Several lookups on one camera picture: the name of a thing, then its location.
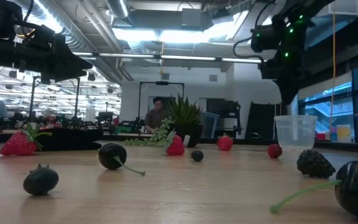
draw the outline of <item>clear plastic cup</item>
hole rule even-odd
[[[316,116],[276,116],[278,144],[283,150],[305,150],[314,145]]]

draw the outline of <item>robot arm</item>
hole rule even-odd
[[[14,42],[17,26],[32,30],[22,43]],[[44,25],[23,21],[17,4],[0,0],[0,66],[40,72],[43,80],[56,82],[86,75],[83,70],[92,64],[73,55],[65,41],[64,35]]]
[[[254,52],[277,50],[274,58],[260,64],[259,68],[262,78],[275,80],[284,105],[289,105],[298,93],[306,30],[314,26],[311,18],[333,1],[287,0],[283,9],[272,17],[272,24],[251,30]]]

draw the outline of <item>window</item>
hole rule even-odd
[[[334,103],[331,105],[331,95],[334,92]],[[317,116],[316,132],[329,131],[332,121],[331,140],[335,141],[336,127],[349,125],[351,137],[358,141],[358,68],[352,70],[352,81],[336,86],[334,89],[324,90],[299,101],[299,114]]]

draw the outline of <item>yellow cable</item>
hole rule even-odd
[[[335,89],[335,77],[336,77],[336,16],[335,16],[335,12],[336,12],[336,1],[334,1],[334,10],[333,10],[333,70],[334,70],[334,74],[333,74],[333,91],[331,92],[331,112],[329,115],[329,139],[331,140],[331,129],[333,127],[333,111],[334,111],[334,89]]]

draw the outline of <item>potted plant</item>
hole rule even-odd
[[[203,132],[203,126],[200,125],[201,108],[194,104],[190,104],[186,99],[178,95],[178,100],[173,100],[168,104],[168,110],[174,120],[173,128],[177,135],[185,140],[185,136],[189,136],[187,147],[195,147]]]

